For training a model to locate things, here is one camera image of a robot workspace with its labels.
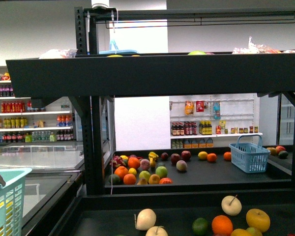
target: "water bottle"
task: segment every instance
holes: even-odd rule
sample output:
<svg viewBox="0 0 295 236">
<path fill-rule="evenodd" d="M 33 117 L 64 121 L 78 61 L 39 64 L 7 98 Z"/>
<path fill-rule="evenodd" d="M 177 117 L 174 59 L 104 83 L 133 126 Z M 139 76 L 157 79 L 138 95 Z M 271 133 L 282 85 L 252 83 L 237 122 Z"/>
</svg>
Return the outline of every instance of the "water bottle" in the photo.
<svg viewBox="0 0 295 236">
<path fill-rule="evenodd" d="M 32 132 L 31 134 L 31 139 L 32 139 L 32 142 L 35 143 L 36 142 L 36 132 Z"/>
</svg>

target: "white wall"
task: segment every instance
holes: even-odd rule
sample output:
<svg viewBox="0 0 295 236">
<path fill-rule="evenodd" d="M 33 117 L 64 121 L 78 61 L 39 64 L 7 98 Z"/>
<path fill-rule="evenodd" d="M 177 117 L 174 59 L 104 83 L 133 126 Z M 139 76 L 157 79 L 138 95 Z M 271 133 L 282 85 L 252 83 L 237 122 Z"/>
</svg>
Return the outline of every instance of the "white wall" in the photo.
<svg viewBox="0 0 295 236">
<path fill-rule="evenodd" d="M 75 6 L 90 7 L 90 0 L 0 1 L 0 65 L 76 48 Z"/>
</svg>

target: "red apple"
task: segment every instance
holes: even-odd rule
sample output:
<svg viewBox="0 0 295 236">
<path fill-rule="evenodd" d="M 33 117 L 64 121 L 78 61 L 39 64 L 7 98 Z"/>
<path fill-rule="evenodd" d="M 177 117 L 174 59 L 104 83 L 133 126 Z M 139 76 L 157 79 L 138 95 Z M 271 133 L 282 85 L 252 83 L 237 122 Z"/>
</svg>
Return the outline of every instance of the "red apple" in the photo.
<svg viewBox="0 0 295 236">
<path fill-rule="evenodd" d="M 177 153 L 173 153 L 171 155 L 171 162 L 173 165 L 176 165 L 176 163 L 180 160 L 180 155 Z"/>
<path fill-rule="evenodd" d="M 166 161 L 166 160 L 168 159 L 168 157 L 169 157 L 169 155 L 168 155 L 166 152 L 163 152 L 163 153 L 161 154 L 161 159 L 162 159 L 163 161 Z"/>
<path fill-rule="evenodd" d="M 191 158 L 191 153 L 190 151 L 182 151 L 181 157 L 184 161 L 189 161 Z"/>
</svg>

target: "lime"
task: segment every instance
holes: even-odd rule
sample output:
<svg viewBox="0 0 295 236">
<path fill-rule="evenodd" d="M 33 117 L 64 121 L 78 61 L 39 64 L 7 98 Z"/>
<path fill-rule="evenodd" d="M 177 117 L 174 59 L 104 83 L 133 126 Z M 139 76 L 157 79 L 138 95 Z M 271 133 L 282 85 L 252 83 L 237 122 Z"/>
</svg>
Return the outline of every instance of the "lime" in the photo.
<svg viewBox="0 0 295 236">
<path fill-rule="evenodd" d="M 192 224 L 193 233 L 197 236 L 203 236 L 207 233 L 208 222 L 204 218 L 196 219 Z"/>
<path fill-rule="evenodd" d="M 113 184 L 114 185 L 120 184 L 120 182 L 121 182 L 120 177 L 116 174 L 112 174 L 112 175 L 108 176 L 108 182 L 112 183 L 112 176 L 113 176 Z"/>
</svg>

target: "green apple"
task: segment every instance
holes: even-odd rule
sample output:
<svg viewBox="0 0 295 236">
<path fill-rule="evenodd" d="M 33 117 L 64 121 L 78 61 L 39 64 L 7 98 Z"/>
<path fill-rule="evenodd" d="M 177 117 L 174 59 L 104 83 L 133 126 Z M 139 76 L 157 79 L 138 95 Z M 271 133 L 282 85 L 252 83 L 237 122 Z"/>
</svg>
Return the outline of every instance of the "green apple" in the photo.
<svg viewBox="0 0 295 236">
<path fill-rule="evenodd" d="M 155 173 L 160 177 L 160 178 L 166 178 L 168 171 L 165 166 L 159 166 L 156 168 Z"/>
<path fill-rule="evenodd" d="M 141 171 L 139 174 L 139 178 L 145 178 L 146 181 L 149 180 L 151 174 L 148 171 Z"/>
<path fill-rule="evenodd" d="M 248 231 L 252 236 L 262 236 L 260 230 L 255 227 L 249 227 L 246 229 L 246 231 Z"/>
<path fill-rule="evenodd" d="M 206 55 L 206 53 L 203 51 L 192 51 L 188 55 Z"/>
</svg>

